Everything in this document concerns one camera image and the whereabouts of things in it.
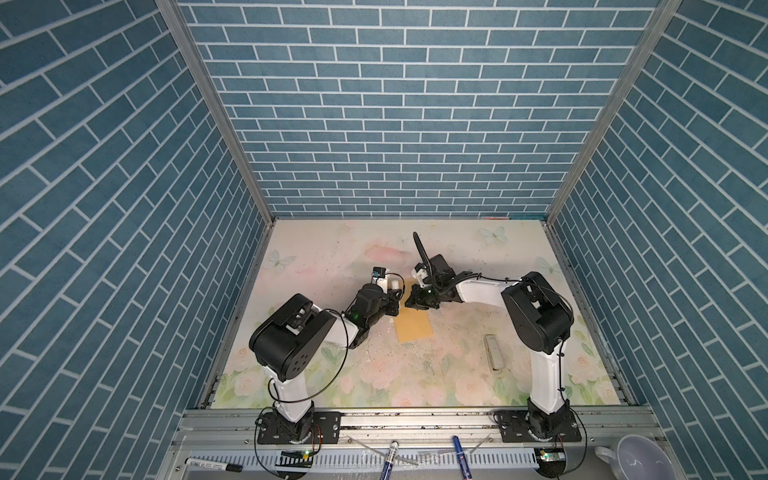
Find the brown kraft envelope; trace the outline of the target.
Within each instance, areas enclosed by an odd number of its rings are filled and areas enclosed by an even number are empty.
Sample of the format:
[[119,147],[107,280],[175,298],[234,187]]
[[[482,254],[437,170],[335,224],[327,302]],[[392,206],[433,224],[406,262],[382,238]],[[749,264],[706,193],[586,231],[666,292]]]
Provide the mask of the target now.
[[417,285],[415,280],[408,279],[405,281],[404,293],[399,303],[399,313],[394,318],[396,336],[401,344],[432,338],[434,335],[427,311],[405,306],[413,285]]

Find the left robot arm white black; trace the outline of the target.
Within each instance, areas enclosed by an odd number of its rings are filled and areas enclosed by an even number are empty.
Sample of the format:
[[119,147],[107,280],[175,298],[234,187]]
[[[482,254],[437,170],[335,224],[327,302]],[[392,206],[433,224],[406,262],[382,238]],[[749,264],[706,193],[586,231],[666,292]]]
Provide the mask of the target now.
[[248,346],[265,369],[277,415],[298,424],[312,415],[304,370],[325,342],[355,349],[384,316],[399,314],[404,293],[400,277],[373,280],[356,293],[342,312],[322,309],[308,297],[295,294],[251,335]]

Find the blue white marker pen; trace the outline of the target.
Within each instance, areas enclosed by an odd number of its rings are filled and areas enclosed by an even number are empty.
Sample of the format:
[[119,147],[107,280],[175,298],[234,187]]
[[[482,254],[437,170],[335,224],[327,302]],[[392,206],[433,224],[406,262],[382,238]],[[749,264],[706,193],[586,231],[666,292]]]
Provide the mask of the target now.
[[384,465],[379,477],[380,480],[390,479],[398,449],[399,449],[399,442],[396,440],[393,440],[390,443],[389,450],[385,456]]

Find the left circuit board green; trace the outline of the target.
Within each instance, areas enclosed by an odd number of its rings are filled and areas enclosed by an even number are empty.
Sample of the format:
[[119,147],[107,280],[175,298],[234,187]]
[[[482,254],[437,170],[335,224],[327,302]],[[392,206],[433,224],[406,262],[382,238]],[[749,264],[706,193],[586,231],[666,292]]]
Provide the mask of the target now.
[[281,479],[298,480],[314,465],[314,455],[306,451],[281,451],[275,457],[274,470]]

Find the circuit board green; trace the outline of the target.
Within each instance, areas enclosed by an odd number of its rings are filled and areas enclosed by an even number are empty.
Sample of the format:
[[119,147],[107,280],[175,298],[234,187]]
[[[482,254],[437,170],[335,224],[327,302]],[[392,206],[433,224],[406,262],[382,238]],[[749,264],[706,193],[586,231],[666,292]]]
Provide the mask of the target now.
[[281,451],[275,457],[274,470],[281,479],[298,480],[314,465],[314,455],[306,451]]
[[566,470],[567,455],[562,448],[535,448],[537,473],[547,479],[559,479]]

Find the right circuit board green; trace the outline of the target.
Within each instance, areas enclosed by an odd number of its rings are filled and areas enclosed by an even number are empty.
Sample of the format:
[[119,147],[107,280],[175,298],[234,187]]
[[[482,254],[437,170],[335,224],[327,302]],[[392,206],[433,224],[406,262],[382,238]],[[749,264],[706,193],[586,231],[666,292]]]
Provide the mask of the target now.
[[535,448],[537,473],[547,479],[559,479],[566,470],[567,455],[562,448]]

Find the black marker pen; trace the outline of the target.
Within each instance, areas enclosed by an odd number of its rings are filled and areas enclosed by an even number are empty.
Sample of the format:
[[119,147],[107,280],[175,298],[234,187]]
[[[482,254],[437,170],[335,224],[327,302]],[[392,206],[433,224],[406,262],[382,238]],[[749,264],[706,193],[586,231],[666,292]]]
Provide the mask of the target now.
[[188,457],[185,460],[185,464],[187,466],[200,467],[204,469],[218,470],[218,471],[225,471],[225,472],[241,473],[243,471],[243,466],[240,464],[195,458],[195,457]]

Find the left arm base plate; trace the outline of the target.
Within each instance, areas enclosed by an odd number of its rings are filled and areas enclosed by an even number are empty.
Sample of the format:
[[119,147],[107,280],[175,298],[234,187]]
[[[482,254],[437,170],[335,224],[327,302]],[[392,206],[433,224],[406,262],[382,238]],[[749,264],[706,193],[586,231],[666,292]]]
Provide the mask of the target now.
[[312,435],[315,443],[337,444],[341,429],[339,411],[315,411],[310,409],[294,423],[279,412],[268,410],[260,416],[257,442],[265,445],[309,444]]

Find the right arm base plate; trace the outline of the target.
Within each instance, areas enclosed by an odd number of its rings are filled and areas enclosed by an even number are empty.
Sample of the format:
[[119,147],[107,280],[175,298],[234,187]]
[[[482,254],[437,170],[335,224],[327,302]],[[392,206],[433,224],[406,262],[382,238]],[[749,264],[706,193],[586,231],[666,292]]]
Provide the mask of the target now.
[[495,410],[491,418],[498,426],[504,443],[567,443],[583,440],[580,426],[568,406],[552,414],[543,413],[536,407],[532,410]]

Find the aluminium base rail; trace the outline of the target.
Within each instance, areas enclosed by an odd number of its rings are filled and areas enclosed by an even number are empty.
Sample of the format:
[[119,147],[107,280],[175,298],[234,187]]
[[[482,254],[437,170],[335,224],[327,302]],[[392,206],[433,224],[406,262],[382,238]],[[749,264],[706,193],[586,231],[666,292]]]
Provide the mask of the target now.
[[[597,458],[626,435],[658,444],[680,474],[669,443],[647,406],[577,407],[582,441],[504,443],[491,418],[495,410],[518,407],[331,408],[339,411],[337,444],[265,445],[257,442],[262,410],[190,410],[183,418],[159,475],[163,479],[281,479],[274,470],[281,451],[306,451],[314,465],[302,479],[379,479],[393,440],[399,442],[390,479],[460,479],[452,437],[458,436],[476,479],[547,479],[537,473],[535,448],[562,448],[567,455],[559,479],[609,479]],[[240,464],[241,473],[187,466],[188,457]]]

